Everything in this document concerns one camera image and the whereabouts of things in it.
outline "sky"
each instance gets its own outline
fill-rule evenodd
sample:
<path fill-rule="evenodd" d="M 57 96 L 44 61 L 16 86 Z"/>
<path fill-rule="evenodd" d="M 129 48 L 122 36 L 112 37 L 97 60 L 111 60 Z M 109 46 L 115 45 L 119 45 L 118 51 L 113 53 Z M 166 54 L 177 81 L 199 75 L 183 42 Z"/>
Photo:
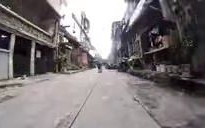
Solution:
<path fill-rule="evenodd" d="M 111 25 L 122 20 L 126 8 L 124 0 L 68 0 L 68 10 L 80 15 L 86 13 L 90 20 L 92 45 L 106 59 L 111 51 Z"/>

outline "person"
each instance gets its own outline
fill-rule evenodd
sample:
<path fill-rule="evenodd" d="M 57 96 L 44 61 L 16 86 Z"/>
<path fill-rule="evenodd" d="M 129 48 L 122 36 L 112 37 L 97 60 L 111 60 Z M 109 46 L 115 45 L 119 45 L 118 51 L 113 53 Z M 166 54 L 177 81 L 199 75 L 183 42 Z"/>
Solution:
<path fill-rule="evenodd" d="M 102 73 L 102 64 L 100 62 L 97 63 L 98 73 Z"/>

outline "column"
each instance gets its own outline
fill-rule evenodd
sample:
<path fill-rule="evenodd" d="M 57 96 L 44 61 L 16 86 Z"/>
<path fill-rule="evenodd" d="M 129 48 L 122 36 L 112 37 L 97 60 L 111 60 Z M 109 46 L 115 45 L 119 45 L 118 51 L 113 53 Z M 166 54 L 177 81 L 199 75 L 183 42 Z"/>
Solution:
<path fill-rule="evenodd" d="M 9 42 L 9 79 L 13 78 L 13 54 L 14 54 L 15 42 L 16 42 L 16 35 L 11 34 L 10 42 Z"/>
<path fill-rule="evenodd" d="M 159 3 L 161 5 L 161 10 L 157 10 L 162 12 L 163 17 L 167 20 L 174 21 L 173 14 L 171 13 L 171 6 L 169 6 L 168 3 L 169 0 L 159 0 Z"/>
<path fill-rule="evenodd" d="M 53 44 L 55 46 L 55 50 L 54 50 L 54 62 L 55 62 L 55 71 L 59 72 L 59 63 L 57 61 L 58 56 L 59 56 L 59 21 L 56 21 L 55 23 L 55 31 L 54 31 L 54 38 L 53 38 Z"/>
<path fill-rule="evenodd" d="M 36 42 L 31 42 L 31 52 L 30 52 L 30 75 L 35 75 L 35 50 L 36 50 Z"/>
<path fill-rule="evenodd" d="M 128 45 L 128 56 L 131 56 L 131 44 L 129 41 L 127 41 L 127 45 Z"/>

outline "concrete road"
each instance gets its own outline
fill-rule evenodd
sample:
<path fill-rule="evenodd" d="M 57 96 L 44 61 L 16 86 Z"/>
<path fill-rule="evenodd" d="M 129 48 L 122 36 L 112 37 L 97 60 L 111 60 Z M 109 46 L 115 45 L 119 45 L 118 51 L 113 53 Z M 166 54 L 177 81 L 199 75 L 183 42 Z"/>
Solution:
<path fill-rule="evenodd" d="M 116 71 L 61 75 L 0 103 L 0 128 L 159 128 Z"/>

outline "ground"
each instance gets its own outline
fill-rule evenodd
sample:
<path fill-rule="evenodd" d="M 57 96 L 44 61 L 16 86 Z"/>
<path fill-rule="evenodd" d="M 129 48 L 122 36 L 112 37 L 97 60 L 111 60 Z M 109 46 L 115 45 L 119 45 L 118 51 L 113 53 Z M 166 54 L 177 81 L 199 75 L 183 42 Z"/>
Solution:
<path fill-rule="evenodd" d="M 93 69 L 16 87 L 0 101 L 0 128 L 159 128 L 124 84 Z"/>
<path fill-rule="evenodd" d="M 205 97 L 96 69 L 0 88 L 0 128 L 205 128 Z"/>

